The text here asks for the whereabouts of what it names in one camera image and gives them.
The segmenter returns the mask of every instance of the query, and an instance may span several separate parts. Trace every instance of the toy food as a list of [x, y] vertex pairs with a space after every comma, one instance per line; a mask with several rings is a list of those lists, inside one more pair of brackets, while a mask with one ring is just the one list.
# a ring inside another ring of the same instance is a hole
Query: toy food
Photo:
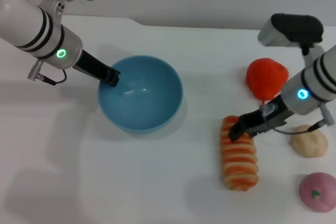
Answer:
[[269, 58], [253, 61], [246, 72], [246, 82], [254, 96], [262, 101], [272, 100], [288, 79], [288, 70]]
[[229, 138], [229, 130], [236, 122], [237, 116], [223, 119], [219, 143], [223, 181], [231, 190], [247, 191], [259, 181], [258, 159], [253, 139], [247, 134], [243, 134], [236, 142]]
[[307, 175], [300, 184], [300, 197], [316, 212], [330, 212], [336, 207], [336, 178], [327, 173]]
[[[294, 132], [305, 131], [310, 125], [301, 125]], [[323, 157], [328, 150], [328, 140], [319, 131], [308, 132], [299, 135], [292, 135], [293, 148], [303, 157]]]

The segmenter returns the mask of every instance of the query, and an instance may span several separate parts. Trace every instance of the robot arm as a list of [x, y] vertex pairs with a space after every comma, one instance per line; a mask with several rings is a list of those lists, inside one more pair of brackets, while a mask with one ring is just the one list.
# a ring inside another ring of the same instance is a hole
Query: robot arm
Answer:
[[300, 47], [306, 67], [285, 83], [280, 95], [259, 110], [240, 116], [229, 133], [232, 141], [245, 132], [253, 137], [282, 126], [288, 117], [307, 115], [317, 108], [320, 108], [323, 120], [308, 131], [334, 124], [325, 104], [336, 98], [336, 46], [325, 53], [316, 50], [322, 34], [322, 24], [311, 16], [274, 14], [267, 21], [258, 35], [260, 43], [264, 46]]
[[120, 72], [83, 50], [81, 39], [61, 24], [64, 10], [63, 0], [42, 0], [39, 6], [27, 0], [0, 0], [0, 38], [37, 58], [30, 80], [43, 80], [39, 71], [46, 62], [63, 70], [73, 67], [116, 86]]

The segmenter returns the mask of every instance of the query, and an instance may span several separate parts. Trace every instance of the tan dough ball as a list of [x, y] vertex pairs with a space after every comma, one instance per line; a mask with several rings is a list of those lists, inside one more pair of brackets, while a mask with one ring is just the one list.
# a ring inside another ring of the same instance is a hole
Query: tan dough ball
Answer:
[[[310, 125], [301, 125], [294, 132], [305, 131]], [[328, 150], [328, 140], [319, 130], [292, 135], [294, 149], [303, 157], [323, 157]]]

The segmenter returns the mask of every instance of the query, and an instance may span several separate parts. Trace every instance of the bowl rim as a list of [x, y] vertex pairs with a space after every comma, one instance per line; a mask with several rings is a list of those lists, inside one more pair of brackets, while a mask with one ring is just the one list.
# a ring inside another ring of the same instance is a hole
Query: bowl rim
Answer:
[[122, 129], [122, 130], [125, 130], [125, 131], [128, 131], [128, 132], [132, 132], [132, 133], [138, 133], [138, 134], [146, 134], [146, 133], [152, 133], [152, 132], [155, 132], [161, 128], [163, 128], [164, 126], [166, 126], [177, 114], [177, 112], [180, 110], [180, 107], [182, 105], [182, 101], [184, 99], [184, 92], [183, 92], [183, 84], [182, 84], [182, 80], [179, 76], [179, 74], [177, 73], [177, 71], [172, 67], [172, 65], [170, 65], [168, 62], [166, 62], [165, 60], [163, 59], [160, 59], [158, 57], [155, 57], [155, 56], [149, 56], [149, 55], [133, 55], [133, 56], [129, 56], [129, 57], [125, 57], [121, 60], [118, 60], [117, 62], [115, 62], [111, 67], [113, 68], [116, 64], [124, 61], [124, 60], [127, 60], [127, 59], [131, 59], [131, 58], [137, 58], [137, 57], [147, 57], [147, 58], [152, 58], [152, 59], [155, 59], [155, 60], [159, 60], [163, 63], [165, 63], [166, 65], [168, 65], [173, 71], [174, 73], [176, 74], [178, 80], [179, 80], [179, 83], [180, 83], [180, 88], [181, 88], [181, 99], [180, 99], [180, 102], [175, 110], [175, 112], [162, 124], [159, 124], [155, 127], [152, 127], [152, 128], [148, 128], [148, 129], [145, 129], [145, 130], [135, 130], [135, 129], [132, 129], [132, 128], [128, 128], [128, 127], [125, 127], [125, 126], [122, 126], [120, 125], [119, 123], [116, 123], [111, 117], [109, 117], [106, 113], [105, 113], [105, 110], [103, 109], [102, 105], [101, 105], [101, 101], [100, 101], [100, 86], [102, 84], [102, 81], [99, 82], [99, 85], [98, 85], [98, 103], [99, 103], [99, 107], [100, 107], [100, 110], [103, 112], [104, 116], [111, 122], [113, 123], [115, 126], [117, 126], [118, 128]]

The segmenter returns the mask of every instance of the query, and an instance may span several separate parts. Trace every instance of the green led light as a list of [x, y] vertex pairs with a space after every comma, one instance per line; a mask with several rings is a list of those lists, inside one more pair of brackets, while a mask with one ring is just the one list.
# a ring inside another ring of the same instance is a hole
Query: green led light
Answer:
[[58, 58], [63, 58], [66, 54], [67, 54], [67, 52], [65, 51], [65, 49], [59, 49], [59, 50], [57, 51], [56, 56], [57, 56]]

